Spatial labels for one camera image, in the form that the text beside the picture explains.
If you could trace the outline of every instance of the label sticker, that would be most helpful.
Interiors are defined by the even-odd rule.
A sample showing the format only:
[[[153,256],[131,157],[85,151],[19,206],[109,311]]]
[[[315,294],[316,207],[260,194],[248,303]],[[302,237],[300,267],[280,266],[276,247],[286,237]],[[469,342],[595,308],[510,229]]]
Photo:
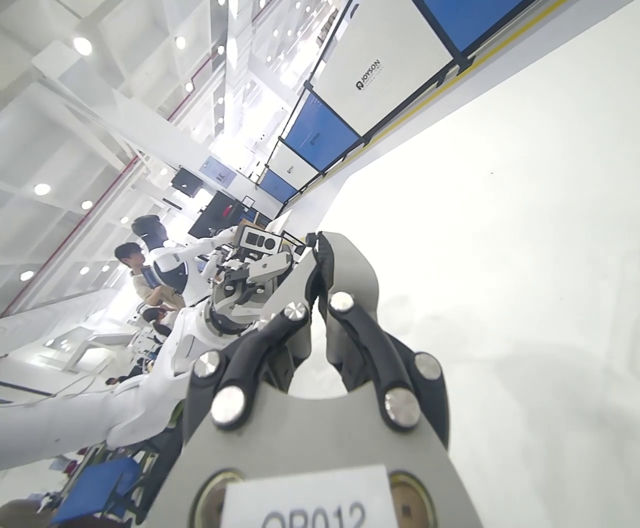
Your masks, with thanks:
[[[230,484],[222,528],[395,528],[383,465]]]

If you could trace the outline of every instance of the metal screw head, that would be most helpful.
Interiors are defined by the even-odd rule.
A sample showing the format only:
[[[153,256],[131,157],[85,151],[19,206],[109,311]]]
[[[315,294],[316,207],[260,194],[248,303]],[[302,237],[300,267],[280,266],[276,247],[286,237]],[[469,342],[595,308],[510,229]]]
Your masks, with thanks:
[[[229,385],[214,397],[211,403],[211,418],[216,425],[231,425],[240,418],[245,404],[243,390],[235,385]]]
[[[199,378],[206,378],[218,369],[220,355],[215,352],[205,352],[193,364],[193,373]]]
[[[307,314],[307,309],[302,303],[291,302],[284,308],[285,317],[290,321],[302,321]]]
[[[354,301],[350,294],[344,291],[339,291],[331,295],[329,304],[336,312],[348,312],[353,308]]]
[[[426,352],[418,352],[413,359],[418,372],[425,380],[435,381],[442,375],[442,367],[438,360]]]
[[[396,387],[385,394],[385,410],[391,421],[405,429],[411,429],[420,420],[420,403],[413,392]]]

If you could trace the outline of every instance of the man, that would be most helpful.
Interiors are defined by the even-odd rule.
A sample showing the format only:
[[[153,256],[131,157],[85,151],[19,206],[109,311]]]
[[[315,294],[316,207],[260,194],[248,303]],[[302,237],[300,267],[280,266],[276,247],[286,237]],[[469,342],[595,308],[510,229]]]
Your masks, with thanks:
[[[115,250],[115,257],[125,266],[131,268],[133,286],[138,296],[150,306],[164,306],[168,310],[180,310],[184,308],[184,299],[173,288],[160,285],[151,288],[147,279],[142,275],[142,268],[145,266],[145,256],[142,248],[135,242],[127,242],[118,246]]]

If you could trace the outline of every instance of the sign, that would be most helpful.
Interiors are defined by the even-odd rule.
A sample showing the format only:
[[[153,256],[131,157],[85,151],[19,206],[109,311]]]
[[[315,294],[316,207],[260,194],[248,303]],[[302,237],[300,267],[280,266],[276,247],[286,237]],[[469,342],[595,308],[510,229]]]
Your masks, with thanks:
[[[532,3],[520,0],[418,0],[426,4],[459,50],[464,50],[491,27]]]
[[[358,134],[310,93],[285,141],[289,148],[320,172],[349,150],[358,141]]]
[[[298,192],[271,169],[267,169],[260,180],[260,188],[281,203],[286,202]]]
[[[269,161],[269,168],[295,189],[303,187],[318,171],[282,142]]]
[[[200,167],[200,172],[202,172],[205,176],[211,178],[215,183],[221,185],[225,189],[228,189],[228,187],[231,185],[231,182],[236,177],[236,171],[230,169],[228,166],[221,163],[213,156],[209,156],[207,158],[202,167]]]
[[[314,91],[363,136],[451,61],[412,0],[367,0]]]
[[[385,467],[229,484],[222,528],[396,528]]]

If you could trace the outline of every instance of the joyson logo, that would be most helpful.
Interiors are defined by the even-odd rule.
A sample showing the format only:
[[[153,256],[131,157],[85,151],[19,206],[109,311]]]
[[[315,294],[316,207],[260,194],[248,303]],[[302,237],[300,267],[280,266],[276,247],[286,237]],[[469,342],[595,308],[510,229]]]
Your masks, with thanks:
[[[364,75],[360,78],[360,80],[356,83],[356,88],[358,90],[364,90],[367,85],[378,75],[378,73],[382,70],[382,64],[380,60],[376,59],[373,61],[373,64],[369,66]]]

